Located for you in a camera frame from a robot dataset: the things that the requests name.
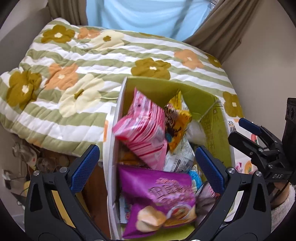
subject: floral quilt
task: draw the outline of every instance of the floral quilt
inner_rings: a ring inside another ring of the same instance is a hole
[[[80,156],[90,144],[102,150],[106,116],[128,75],[182,81],[216,95],[228,118],[243,116],[213,56],[162,36],[58,18],[34,39],[19,67],[0,76],[0,122],[52,151]]]

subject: wooden floor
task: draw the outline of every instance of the wooden floor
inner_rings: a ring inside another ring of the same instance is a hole
[[[89,209],[91,219],[105,236],[110,238],[107,212],[107,189],[102,168],[99,166],[95,167],[82,194],[87,208]]]

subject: box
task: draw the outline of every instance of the box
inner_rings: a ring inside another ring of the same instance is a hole
[[[192,119],[201,124],[206,134],[206,148],[219,158],[226,167],[235,167],[234,150],[228,143],[230,129],[221,101],[214,95],[179,81],[167,81],[148,77],[127,77],[123,81],[117,106],[114,112],[114,126],[117,121],[127,114],[133,100],[134,89],[146,95],[160,107],[164,106],[181,90],[183,98],[192,114]],[[119,141],[115,139],[109,128],[106,145],[109,158],[104,160],[106,186],[108,191],[107,208],[111,238],[122,239],[119,219],[119,204],[117,192],[117,161]]]

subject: white fuzzy sleeve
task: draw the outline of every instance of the white fuzzy sleeve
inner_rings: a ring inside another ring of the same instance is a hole
[[[292,185],[290,185],[289,195],[286,201],[271,211],[271,231],[275,230],[275,228],[280,224],[280,222],[288,214],[292,205],[294,204],[294,201],[295,201],[295,189]]]

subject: purple snack bag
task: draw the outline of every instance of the purple snack bag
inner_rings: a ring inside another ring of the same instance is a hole
[[[195,220],[195,197],[188,174],[118,165],[122,195],[132,205],[123,238],[152,235],[161,227]]]

